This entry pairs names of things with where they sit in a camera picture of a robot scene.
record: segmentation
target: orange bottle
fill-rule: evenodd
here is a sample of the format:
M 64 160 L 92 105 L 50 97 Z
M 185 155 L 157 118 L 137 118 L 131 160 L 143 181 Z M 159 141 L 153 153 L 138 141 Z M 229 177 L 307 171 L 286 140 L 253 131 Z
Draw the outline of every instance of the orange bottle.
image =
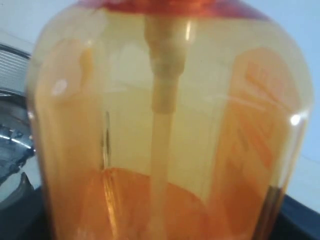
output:
M 267 239 L 311 106 L 238 0 L 83 0 L 44 29 L 29 117 L 57 240 Z

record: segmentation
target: bottle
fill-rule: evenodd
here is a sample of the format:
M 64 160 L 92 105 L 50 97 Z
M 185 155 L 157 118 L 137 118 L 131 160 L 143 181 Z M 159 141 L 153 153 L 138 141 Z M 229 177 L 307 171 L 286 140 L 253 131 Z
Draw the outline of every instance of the bottle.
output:
M 82 0 L 43 30 L 29 118 L 57 240 L 267 239 L 313 103 L 238 0 Z

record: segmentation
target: wall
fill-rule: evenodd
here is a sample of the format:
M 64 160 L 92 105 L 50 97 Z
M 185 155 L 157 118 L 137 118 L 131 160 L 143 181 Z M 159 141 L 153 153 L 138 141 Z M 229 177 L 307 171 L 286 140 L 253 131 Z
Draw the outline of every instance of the wall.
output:
M 0 42 L 30 51 L 41 28 L 61 9 L 75 0 L 0 0 Z M 302 155 L 288 189 L 297 200 L 320 212 L 315 195 L 320 191 L 318 136 L 320 127 L 320 2 L 319 0 L 246 0 L 274 18 L 300 45 L 310 66 L 315 90 L 315 108 L 302 148 Z

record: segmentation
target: white wall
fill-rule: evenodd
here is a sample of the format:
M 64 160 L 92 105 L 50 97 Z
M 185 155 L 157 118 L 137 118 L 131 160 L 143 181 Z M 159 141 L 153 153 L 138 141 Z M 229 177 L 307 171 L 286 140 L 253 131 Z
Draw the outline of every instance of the white wall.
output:
M 41 28 L 61 9 L 76 0 L 0 0 L 0 42 L 30 51 Z M 310 66 L 315 108 L 302 155 L 288 193 L 320 212 L 320 2 L 319 0 L 246 0 L 278 21 L 300 45 Z

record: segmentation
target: orange liquid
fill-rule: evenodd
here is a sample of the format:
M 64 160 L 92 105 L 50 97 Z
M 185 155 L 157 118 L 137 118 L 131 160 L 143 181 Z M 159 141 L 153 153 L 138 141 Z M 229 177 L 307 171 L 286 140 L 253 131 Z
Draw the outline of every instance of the orange liquid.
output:
M 238 186 L 241 191 L 244 191 L 241 188 L 248 188 L 244 182 Z M 252 214 L 257 208 L 250 205 L 254 205 L 255 201 L 261 204 L 262 200 L 248 189 L 245 192 L 251 195 L 252 201 L 243 205 L 244 209 L 241 210 L 239 205 L 244 204 L 242 199 L 247 200 L 247 195 L 238 195 L 237 200 L 232 200 L 233 196 L 226 194 L 223 201 L 222 198 L 213 197 L 208 203 L 203 203 L 194 194 L 168 183 L 163 205 L 166 239 L 252 239 L 256 223 L 250 223 L 255 219 Z M 56 201 L 60 201 L 60 207 L 53 209 L 58 239 L 153 239 L 150 234 L 151 194 L 148 176 L 110 168 L 93 177 L 78 193 L 84 196 L 74 194 L 73 204 L 65 204 L 55 196 Z M 239 211 L 246 212 L 243 220 L 237 217 Z

